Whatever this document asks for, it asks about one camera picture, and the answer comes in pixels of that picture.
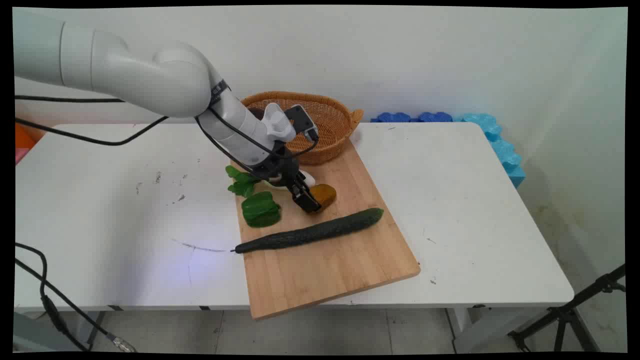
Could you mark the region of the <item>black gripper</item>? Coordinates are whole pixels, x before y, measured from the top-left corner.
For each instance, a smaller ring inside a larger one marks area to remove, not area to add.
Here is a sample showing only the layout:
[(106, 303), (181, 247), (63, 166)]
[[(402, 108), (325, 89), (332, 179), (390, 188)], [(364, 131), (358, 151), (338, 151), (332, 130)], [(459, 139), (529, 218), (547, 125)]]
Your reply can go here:
[(311, 174), (300, 170), (298, 158), (286, 146), (274, 146), (276, 155), (268, 155), (256, 165), (258, 177), (279, 191), (291, 191), (292, 200), (307, 214), (317, 212), (322, 205), (310, 191)]

